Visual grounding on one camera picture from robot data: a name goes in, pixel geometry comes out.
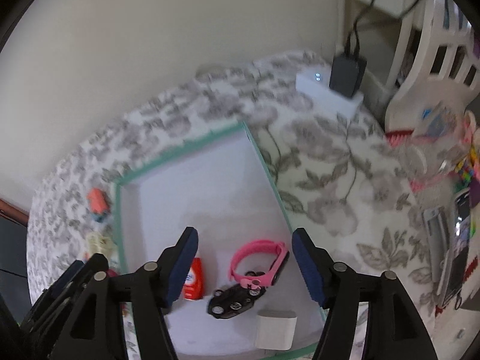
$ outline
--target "tablecloth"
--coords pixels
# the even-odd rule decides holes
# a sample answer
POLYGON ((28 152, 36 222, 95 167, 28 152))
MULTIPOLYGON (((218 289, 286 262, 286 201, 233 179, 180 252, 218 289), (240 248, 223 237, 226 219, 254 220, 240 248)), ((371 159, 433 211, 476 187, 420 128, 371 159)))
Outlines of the tablecloth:
MULTIPOLYGON (((431 268, 419 207, 383 131, 362 109, 351 122, 328 119, 295 91, 298 70, 324 63, 292 51, 215 70, 161 93, 94 133, 65 157, 36 191, 27 236, 31 298, 87 251, 95 223, 86 196, 101 188, 114 201, 113 180, 184 140, 244 120, 258 143, 293 228, 304 227, 335 261, 357 272, 393 270, 431 332, 431 268)), ((115 268, 118 262, 112 259, 115 268)), ((358 313, 352 358, 361 357, 367 307, 358 313)), ((139 359, 131 322, 130 358, 139 359)))

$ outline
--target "white tray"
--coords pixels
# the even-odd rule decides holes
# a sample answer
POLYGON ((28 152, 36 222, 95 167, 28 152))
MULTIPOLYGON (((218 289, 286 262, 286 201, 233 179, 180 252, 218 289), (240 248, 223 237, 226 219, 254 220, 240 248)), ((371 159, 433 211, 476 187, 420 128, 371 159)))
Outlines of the white tray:
MULTIPOLYGON (((252 309, 229 320, 217 320, 206 312, 213 291, 234 284, 227 270, 240 246, 272 239, 291 249, 290 225, 279 202, 244 124, 190 142, 118 182, 116 231, 124 272, 155 261, 177 242, 186 226, 198 230, 205 298, 179 299, 166 316, 179 359, 294 359, 314 350, 323 323, 292 253, 278 283, 252 309), (259 310, 296 313, 292 350, 254 346, 259 310)), ((273 259, 250 256, 238 271, 266 271, 273 259)))

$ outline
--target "dark gray cabinet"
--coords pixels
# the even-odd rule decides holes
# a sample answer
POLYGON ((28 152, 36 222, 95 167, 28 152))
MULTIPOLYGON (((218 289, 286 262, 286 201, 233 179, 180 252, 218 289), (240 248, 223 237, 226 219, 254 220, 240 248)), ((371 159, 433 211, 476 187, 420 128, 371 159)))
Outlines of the dark gray cabinet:
POLYGON ((32 307, 26 265, 26 227, 0 216, 0 293, 17 322, 32 307))

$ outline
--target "wooden edge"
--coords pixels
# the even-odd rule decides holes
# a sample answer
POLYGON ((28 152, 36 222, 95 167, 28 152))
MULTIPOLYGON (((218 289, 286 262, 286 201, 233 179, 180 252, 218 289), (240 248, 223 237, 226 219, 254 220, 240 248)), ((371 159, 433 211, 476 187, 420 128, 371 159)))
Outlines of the wooden edge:
POLYGON ((2 199, 0 199, 0 214, 13 219, 21 225, 27 226, 28 224, 28 214, 25 211, 13 207, 2 199))

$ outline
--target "black toy car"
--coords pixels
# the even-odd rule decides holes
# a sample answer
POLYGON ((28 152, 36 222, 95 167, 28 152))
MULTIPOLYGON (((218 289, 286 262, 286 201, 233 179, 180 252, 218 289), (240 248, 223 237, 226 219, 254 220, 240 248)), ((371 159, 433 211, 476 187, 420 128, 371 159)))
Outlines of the black toy car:
MULTIPOLYGON (((264 272, 249 271, 246 276, 261 276, 264 272)), ((239 315, 254 306, 255 300, 266 292, 265 287, 259 289, 243 288, 236 284, 226 290, 217 289, 208 303, 207 312, 217 319, 228 319, 239 315)))

